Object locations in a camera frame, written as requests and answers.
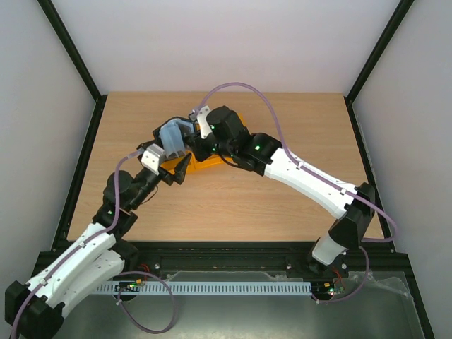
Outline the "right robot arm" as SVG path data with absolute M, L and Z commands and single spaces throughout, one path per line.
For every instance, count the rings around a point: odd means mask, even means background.
M 318 277 L 329 272 L 335 260 L 357 249 L 374 216 L 369 207 L 375 190 L 363 183 L 340 181 L 302 161 L 266 133 L 249 133 L 229 107 L 202 107 L 189 116 L 196 131 L 184 137 L 194 157 L 203 162 L 217 155 L 226 164 L 282 182 L 325 208 L 335 219 L 309 252 L 306 265 Z

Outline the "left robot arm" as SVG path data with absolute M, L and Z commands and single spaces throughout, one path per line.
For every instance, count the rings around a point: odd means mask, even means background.
M 103 204 L 82 235 L 40 273 L 25 283 L 13 282 L 5 292 L 5 320 L 11 338 L 53 338 L 67 316 L 96 287 L 120 275 L 138 275 L 137 248 L 123 236 L 137 220 L 134 211 L 160 182 L 182 184 L 191 155 L 169 172 L 158 157 L 137 150 L 142 170 L 131 176 L 117 165 L 107 180 Z

